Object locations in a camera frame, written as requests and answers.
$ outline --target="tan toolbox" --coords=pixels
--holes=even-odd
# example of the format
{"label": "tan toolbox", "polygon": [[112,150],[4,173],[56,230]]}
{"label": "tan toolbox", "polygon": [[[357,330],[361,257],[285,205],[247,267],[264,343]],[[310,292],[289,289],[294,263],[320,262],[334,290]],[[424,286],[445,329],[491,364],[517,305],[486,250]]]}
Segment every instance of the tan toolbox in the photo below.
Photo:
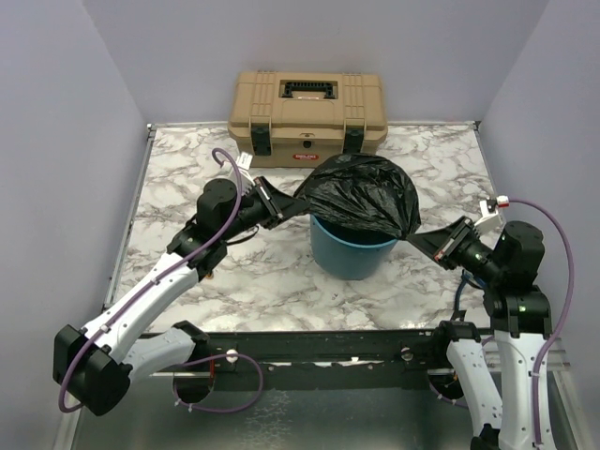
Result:
{"label": "tan toolbox", "polygon": [[229,134],[253,167],[316,167],[340,153],[370,153],[387,135],[377,75],[242,72]]}

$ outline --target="black garbage bag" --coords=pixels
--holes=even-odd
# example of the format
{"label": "black garbage bag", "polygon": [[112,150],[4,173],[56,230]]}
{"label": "black garbage bag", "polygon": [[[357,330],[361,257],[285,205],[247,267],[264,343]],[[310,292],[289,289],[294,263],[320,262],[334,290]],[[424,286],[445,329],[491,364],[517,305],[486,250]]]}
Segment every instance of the black garbage bag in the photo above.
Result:
{"label": "black garbage bag", "polygon": [[309,213],[339,227],[405,239],[421,225],[413,181],[385,157],[330,157],[294,192]]}

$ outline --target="white marble tabletop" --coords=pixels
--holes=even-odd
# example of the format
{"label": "white marble tabletop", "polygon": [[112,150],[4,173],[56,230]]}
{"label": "white marble tabletop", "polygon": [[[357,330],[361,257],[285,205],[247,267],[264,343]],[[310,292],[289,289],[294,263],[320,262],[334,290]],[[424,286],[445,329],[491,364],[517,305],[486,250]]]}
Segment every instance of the white marble tabletop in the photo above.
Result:
{"label": "white marble tabletop", "polygon": [[[135,215],[118,294],[154,265],[195,212],[203,185],[224,173],[214,147],[237,155],[224,126],[159,129]],[[492,193],[475,134],[469,126],[394,126],[378,154],[393,160],[417,187],[423,225],[441,228],[462,215],[477,218],[478,202]],[[293,193],[310,169],[253,169]],[[493,245],[496,236],[484,241]],[[308,217],[296,217],[229,255],[204,280],[166,309],[149,331],[188,320],[204,331],[307,331],[434,327],[452,314],[459,271],[447,272],[400,242],[372,277],[342,281],[314,262]],[[466,319],[488,326],[482,295],[467,287]]]}

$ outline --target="toolbox handle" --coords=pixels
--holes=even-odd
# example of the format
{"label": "toolbox handle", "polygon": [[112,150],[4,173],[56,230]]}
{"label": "toolbox handle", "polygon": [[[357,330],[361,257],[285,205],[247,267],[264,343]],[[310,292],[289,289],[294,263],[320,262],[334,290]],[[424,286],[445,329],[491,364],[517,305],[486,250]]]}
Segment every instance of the toolbox handle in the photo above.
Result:
{"label": "toolbox handle", "polygon": [[323,98],[335,99],[334,85],[332,82],[286,82],[282,98],[293,98],[293,91],[324,92]]}

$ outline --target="sticker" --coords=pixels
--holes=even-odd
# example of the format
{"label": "sticker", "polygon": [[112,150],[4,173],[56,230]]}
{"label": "sticker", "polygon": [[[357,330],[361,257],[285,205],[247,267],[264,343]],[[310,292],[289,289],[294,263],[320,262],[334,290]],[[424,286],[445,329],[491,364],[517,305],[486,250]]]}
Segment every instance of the sticker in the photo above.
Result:
{"label": "sticker", "polygon": [[293,158],[300,159],[301,161],[314,161],[315,159],[319,159],[319,155],[312,155],[310,153],[296,153]]}
{"label": "sticker", "polygon": [[240,156],[237,157],[237,165],[240,169],[248,170],[250,168],[250,163],[252,162],[252,155],[250,153],[242,152]]}

